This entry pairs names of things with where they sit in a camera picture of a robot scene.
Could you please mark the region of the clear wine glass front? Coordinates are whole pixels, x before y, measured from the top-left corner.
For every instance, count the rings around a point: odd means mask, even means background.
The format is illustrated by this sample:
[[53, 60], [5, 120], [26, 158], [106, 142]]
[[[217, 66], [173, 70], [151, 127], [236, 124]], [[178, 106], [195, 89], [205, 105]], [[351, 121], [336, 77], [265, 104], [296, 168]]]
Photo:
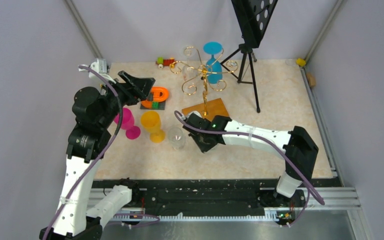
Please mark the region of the clear wine glass front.
[[186, 145], [186, 137], [183, 130], [179, 127], [172, 127], [167, 132], [168, 141], [172, 148], [175, 150], [181, 150]]

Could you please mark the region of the yellow wine glass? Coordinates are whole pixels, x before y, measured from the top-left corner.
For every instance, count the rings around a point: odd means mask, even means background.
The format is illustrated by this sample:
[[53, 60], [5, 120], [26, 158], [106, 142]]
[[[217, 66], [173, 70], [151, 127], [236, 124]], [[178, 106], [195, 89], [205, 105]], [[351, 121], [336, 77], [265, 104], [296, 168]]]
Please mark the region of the yellow wine glass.
[[165, 139], [165, 132], [162, 130], [160, 115], [156, 111], [146, 111], [140, 118], [143, 128], [149, 133], [149, 139], [153, 143], [161, 143]]

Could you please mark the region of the pink wine glass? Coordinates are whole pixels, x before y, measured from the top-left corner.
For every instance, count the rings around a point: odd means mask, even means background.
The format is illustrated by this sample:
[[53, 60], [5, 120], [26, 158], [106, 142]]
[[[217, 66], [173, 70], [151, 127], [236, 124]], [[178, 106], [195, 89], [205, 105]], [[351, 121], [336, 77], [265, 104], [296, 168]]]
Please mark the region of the pink wine glass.
[[141, 135], [141, 129], [135, 125], [135, 118], [130, 109], [122, 108], [122, 130], [125, 130], [125, 136], [129, 140], [135, 140]]

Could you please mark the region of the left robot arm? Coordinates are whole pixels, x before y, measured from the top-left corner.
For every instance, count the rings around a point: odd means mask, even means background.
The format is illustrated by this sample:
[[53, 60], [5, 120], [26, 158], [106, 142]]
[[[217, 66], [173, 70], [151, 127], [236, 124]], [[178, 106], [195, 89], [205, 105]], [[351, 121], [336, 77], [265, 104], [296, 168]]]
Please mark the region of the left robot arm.
[[41, 240], [98, 240], [122, 207], [140, 202], [137, 183], [123, 179], [95, 206], [88, 206], [95, 173], [116, 138], [109, 126], [123, 117], [124, 106], [145, 100], [155, 84], [152, 77], [135, 77], [125, 71], [118, 75], [121, 82], [104, 81], [105, 93], [87, 86], [74, 95], [76, 124], [68, 137], [63, 188], [54, 217], [40, 231]]

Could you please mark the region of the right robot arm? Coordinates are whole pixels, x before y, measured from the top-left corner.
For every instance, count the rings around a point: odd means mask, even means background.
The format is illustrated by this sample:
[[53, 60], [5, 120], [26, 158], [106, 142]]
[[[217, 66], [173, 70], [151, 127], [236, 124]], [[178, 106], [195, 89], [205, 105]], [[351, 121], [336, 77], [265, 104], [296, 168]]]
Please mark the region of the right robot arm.
[[174, 115], [202, 153], [217, 145], [243, 146], [284, 160], [285, 171], [280, 175], [273, 192], [273, 200], [277, 205], [287, 206], [300, 185], [304, 185], [320, 203], [324, 202], [310, 182], [319, 147], [305, 128], [294, 126], [289, 131], [265, 129], [221, 115], [210, 121], [197, 112], [183, 115], [175, 111]]

